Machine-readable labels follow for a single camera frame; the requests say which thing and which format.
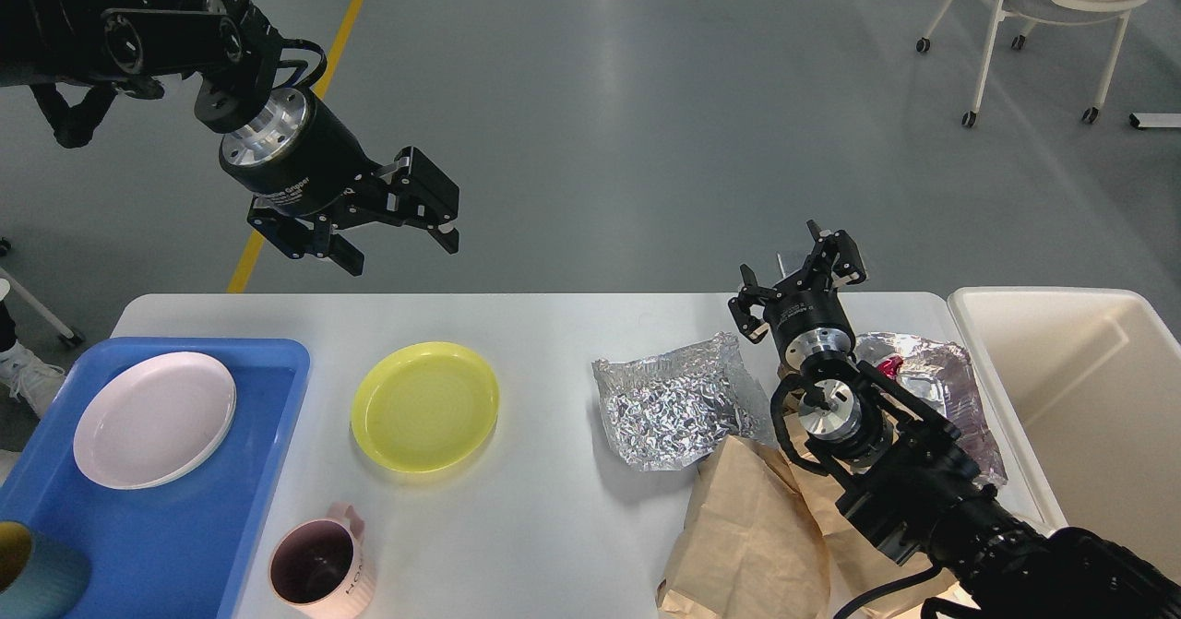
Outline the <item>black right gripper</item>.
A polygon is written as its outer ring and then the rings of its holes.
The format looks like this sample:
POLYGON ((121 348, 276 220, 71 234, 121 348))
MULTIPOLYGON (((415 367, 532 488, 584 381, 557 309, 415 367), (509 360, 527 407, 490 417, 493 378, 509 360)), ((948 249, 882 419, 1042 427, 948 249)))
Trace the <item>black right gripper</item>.
POLYGON ((739 333, 751 343, 761 343, 771 330, 781 361, 789 369, 801 369, 805 359, 823 351, 839 351, 852 357, 855 333, 840 302, 840 288, 862 284, 867 269, 859 245, 843 229, 828 232, 815 220, 805 227, 814 245, 800 269, 785 276, 789 288, 774 301, 774 288, 757 282, 748 265, 739 266, 742 284, 727 302, 739 333), (768 307, 768 322, 752 312, 768 307))

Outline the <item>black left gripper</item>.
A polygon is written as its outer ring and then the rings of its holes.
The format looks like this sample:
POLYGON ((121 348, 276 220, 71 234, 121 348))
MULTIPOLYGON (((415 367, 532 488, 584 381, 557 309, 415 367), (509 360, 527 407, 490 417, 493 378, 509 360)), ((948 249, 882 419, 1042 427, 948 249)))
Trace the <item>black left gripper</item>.
POLYGON ((338 232, 370 223, 409 224, 459 252, 459 187, 416 146, 378 165, 309 89, 270 90, 253 120, 221 138, 218 161, 257 196, 247 222, 292 260, 329 260, 360 276, 365 256, 338 232), (328 216, 299 219, 329 204, 328 216))

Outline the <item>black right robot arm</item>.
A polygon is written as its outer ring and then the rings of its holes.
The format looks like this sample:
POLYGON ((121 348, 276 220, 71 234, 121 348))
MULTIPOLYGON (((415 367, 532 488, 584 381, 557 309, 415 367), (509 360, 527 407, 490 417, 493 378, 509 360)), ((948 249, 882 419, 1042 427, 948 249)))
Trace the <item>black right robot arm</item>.
POLYGON ((839 617, 948 571, 972 606, 931 597, 924 618, 1176 618, 1177 584, 1154 565, 1081 528, 1045 536, 998 502, 996 486, 977 484, 958 426, 853 348, 839 289, 867 276, 856 241, 808 230, 800 269, 763 286, 742 265, 727 302, 740 334, 772 337, 787 367, 770 400, 775 438, 790 463, 839 482, 839 512, 893 563, 929 561, 839 617))

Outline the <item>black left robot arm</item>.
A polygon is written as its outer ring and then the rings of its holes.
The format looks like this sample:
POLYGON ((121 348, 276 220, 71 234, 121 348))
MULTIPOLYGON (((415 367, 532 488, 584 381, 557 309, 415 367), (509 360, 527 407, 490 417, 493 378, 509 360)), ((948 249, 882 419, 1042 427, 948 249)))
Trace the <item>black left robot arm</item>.
POLYGON ((342 232, 413 227, 459 250, 459 187, 420 149, 370 159, 313 90, 328 52, 288 38, 250 0, 1 0, 4 87, 32 90, 56 143, 80 148, 119 95, 163 97, 201 77, 194 115, 218 163, 252 195, 248 223, 287 258, 363 274, 342 232))

